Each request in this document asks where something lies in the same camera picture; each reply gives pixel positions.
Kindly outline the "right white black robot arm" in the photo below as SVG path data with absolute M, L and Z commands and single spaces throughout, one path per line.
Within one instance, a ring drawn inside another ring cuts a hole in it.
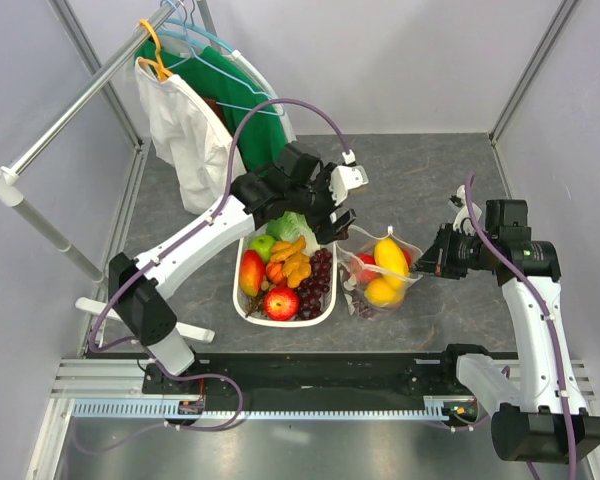
M 523 200 L 488 201 L 483 221 L 472 201 L 454 202 L 455 221 L 440 226 L 414 268 L 453 280 L 472 270 L 495 275 L 514 327 L 520 380 L 507 379 L 484 348 L 468 345 L 449 348 L 439 384 L 453 394 L 467 388 L 485 408 L 500 459 L 574 467 L 600 445 L 600 416 L 589 412 L 571 366 L 557 251 L 533 239 Z

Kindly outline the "yellow red mango back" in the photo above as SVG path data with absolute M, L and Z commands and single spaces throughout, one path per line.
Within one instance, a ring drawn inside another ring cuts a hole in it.
M 379 241 L 374 247 L 374 260 L 378 267 L 385 270 L 383 278 L 394 290 L 403 290 L 406 278 L 409 276 L 409 266 L 406 258 L 391 238 Z

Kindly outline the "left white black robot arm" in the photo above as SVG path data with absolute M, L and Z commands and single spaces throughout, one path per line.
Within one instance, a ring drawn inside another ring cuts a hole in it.
M 162 365 L 176 392 L 195 389 L 200 371 L 168 299 L 225 247 L 286 212 L 303 215 L 321 245 L 344 238 L 355 213 L 335 212 L 368 177 L 353 152 L 343 159 L 324 163 L 312 149 L 291 142 L 275 162 L 238 176 L 228 193 L 169 239 L 134 259 L 119 253 L 110 260 L 109 306 Z

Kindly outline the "clear polka dot zip bag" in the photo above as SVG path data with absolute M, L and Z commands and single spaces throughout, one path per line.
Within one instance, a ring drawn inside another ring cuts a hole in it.
M 338 275 L 339 275 L 340 268 L 344 268 L 350 274 L 352 274 L 351 266 L 352 266 L 352 262 L 356 260 L 357 254 L 365 253 L 365 254 L 372 255 L 374 257 L 375 245 L 379 241 L 381 241 L 382 239 L 385 239 L 385 238 L 391 238 L 392 240 L 394 240 L 398 244 L 400 249 L 404 248 L 404 249 L 408 250 L 408 252 L 410 253 L 411 258 L 412 258 L 412 263 L 414 260 L 417 260 L 422 255 L 422 250 L 419 247 L 412 245 L 412 244 L 400 239 L 398 236 L 396 236 L 396 234 L 394 233 L 394 230 L 391 226 L 389 226 L 387 228 L 386 232 L 381 235 L 373 235 L 360 227 L 352 226 L 349 228 L 348 238 L 346 240 L 341 240 L 336 243 L 336 253 L 338 256 Z M 383 277 L 383 273 L 385 273 L 385 270 L 382 269 L 381 267 L 378 267 L 377 265 L 375 267 L 370 266 L 370 269 L 377 271 L 379 273 L 378 277 L 380 277 L 380 276 Z M 417 281 L 419 281 L 421 278 L 422 278 L 421 274 L 412 272 L 411 269 L 409 269 L 409 276 L 406 278 L 405 295 L 406 295 L 407 290 L 411 286 L 413 286 Z M 391 308 L 379 308 L 379 307 L 373 306 L 372 304 L 371 305 L 376 310 L 377 315 L 379 315 L 381 313 L 387 313 L 391 310 L 394 310 L 394 309 L 398 308 L 401 304 L 399 304 L 395 307 L 391 307 Z

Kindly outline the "yellow lemon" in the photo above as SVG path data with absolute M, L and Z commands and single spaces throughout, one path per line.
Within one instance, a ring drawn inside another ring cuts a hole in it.
M 406 283 L 397 279 L 377 277 L 365 288 L 364 296 L 373 306 L 391 308 L 402 303 L 406 291 Z

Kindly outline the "red apple back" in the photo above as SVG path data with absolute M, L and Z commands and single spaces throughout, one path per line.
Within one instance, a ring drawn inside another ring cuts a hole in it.
M 356 260 L 352 262 L 352 274 L 356 277 L 356 281 L 360 285 L 367 285 L 379 276 L 379 273 L 370 266 L 375 267 L 376 262 L 374 257 L 369 254 L 359 253 L 356 255 Z

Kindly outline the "red tomato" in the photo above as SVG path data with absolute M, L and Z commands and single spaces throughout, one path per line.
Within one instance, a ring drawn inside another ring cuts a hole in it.
M 407 263 L 407 265 L 408 265 L 409 269 L 411 269 L 411 266 L 412 266 L 412 258 L 411 258 L 411 255 L 410 255 L 410 253 L 408 252 L 408 250 L 406 250 L 406 249 L 404 249 L 404 248 L 401 248 L 401 251 L 402 251 L 402 253 L 403 253 L 403 256 L 404 256 L 404 258 L 405 258 L 405 261 L 406 261 L 406 263 Z

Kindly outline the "dark purple grape bunch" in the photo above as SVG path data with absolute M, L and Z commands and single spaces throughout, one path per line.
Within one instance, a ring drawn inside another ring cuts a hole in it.
M 344 294 L 346 308 L 351 316 L 371 319 L 377 315 L 374 307 L 364 295 L 364 288 L 346 269 L 339 269 L 339 279 Z

